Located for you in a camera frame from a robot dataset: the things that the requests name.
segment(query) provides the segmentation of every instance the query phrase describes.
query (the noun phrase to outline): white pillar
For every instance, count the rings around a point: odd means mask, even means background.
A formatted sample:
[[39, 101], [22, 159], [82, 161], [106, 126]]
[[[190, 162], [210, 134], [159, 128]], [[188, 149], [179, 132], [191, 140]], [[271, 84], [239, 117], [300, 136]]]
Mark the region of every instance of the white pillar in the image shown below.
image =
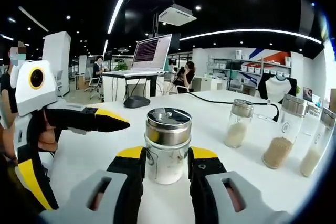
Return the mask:
[[61, 94], [69, 92], [69, 52], [71, 37], [66, 31], [47, 35], [44, 40], [42, 60], [50, 62], [54, 72], [63, 70]]
[[87, 56], [86, 55], [79, 56], [78, 74], [85, 74], [86, 63], [87, 63]]

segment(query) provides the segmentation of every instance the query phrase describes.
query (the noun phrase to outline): gray floor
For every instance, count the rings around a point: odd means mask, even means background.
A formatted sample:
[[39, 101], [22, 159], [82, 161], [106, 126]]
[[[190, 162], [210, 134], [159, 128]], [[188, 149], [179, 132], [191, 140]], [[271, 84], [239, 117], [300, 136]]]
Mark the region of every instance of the gray floor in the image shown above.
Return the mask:
[[70, 92], [64, 96], [64, 99], [67, 102], [79, 103], [83, 105], [101, 103], [98, 96], [90, 99], [90, 96], [93, 95], [95, 91], [92, 92], [84, 92], [84, 90], [75, 90], [75, 83], [70, 83]]

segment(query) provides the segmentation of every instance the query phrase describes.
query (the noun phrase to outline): woman sitting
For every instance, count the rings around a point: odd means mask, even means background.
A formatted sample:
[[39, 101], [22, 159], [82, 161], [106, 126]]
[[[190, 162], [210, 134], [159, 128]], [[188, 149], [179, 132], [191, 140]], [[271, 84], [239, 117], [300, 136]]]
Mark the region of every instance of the woman sitting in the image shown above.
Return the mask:
[[[175, 86], [183, 86], [188, 88], [191, 81], [195, 76], [195, 64], [192, 61], [188, 61], [184, 67], [182, 67], [177, 73], [176, 79], [173, 81]], [[187, 89], [177, 87], [178, 93], [186, 93]]]

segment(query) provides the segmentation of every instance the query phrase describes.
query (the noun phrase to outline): black ceiling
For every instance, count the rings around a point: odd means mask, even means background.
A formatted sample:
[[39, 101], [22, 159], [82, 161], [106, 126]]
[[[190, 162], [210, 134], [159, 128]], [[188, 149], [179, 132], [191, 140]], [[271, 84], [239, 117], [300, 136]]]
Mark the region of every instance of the black ceiling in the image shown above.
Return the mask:
[[[107, 51], [131, 46], [129, 52], [131, 54], [135, 48], [135, 41], [145, 39], [145, 33], [151, 33], [153, 16], [150, 12], [147, 13], [141, 25], [126, 34], [124, 32], [126, 0], [112, 34], [108, 35], [109, 22], [117, 1], [2, 0], [0, 34], [29, 44], [28, 59], [37, 59], [41, 56], [44, 36], [64, 30], [71, 36], [70, 58], [86, 54], [86, 49], [94, 55], [102, 54], [106, 39], [109, 40]], [[193, 10], [197, 20], [181, 27], [159, 24], [159, 33], [181, 33], [182, 38], [228, 29], [267, 28], [292, 31], [322, 40], [319, 25], [321, 6], [330, 17], [335, 13], [328, 0], [175, 0], [175, 2]], [[316, 3], [315, 7], [311, 6], [312, 2]], [[196, 11], [194, 8], [196, 5], [201, 5], [202, 10]], [[49, 32], [44, 31], [24, 15], [18, 9], [19, 6], [27, 10]], [[70, 20], [66, 20], [67, 15], [71, 16]], [[16, 23], [10, 23], [8, 17], [14, 18]], [[316, 56], [322, 49], [322, 46], [315, 42], [294, 36], [251, 32], [200, 37], [182, 41], [180, 44], [181, 51], [191, 51], [193, 46], [203, 48], [244, 46], [297, 52], [302, 49], [302, 53], [309, 58]]]

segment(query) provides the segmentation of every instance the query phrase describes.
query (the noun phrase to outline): glass bottle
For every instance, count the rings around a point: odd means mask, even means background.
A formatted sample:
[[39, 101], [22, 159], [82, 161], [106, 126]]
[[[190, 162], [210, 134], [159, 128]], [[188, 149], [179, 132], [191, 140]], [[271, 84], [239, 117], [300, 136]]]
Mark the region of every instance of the glass bottle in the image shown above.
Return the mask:
[[191, 141], [191, 116], [174, 108], [158, 108], [147, 114], [146, 171], [150, 180], [168, 185], [183, 174]]
[[238, 148], [242, 145], [253, 115], [254, 104], [235, 99], [230, 113], [229, 124], [224, 138], [228, 147]]
[[323, 108], [313, 141], [300, 165], [300, 171], [304, 177], [309, 177], [321, 161], [333, 134], [335, 122], [336, 115]]
[[300, 132], [306, 111], [305, 100], [285, 94], [276, 137], [272, 139], [262, 157], [267, 167], [277, 169], [286, 160]]

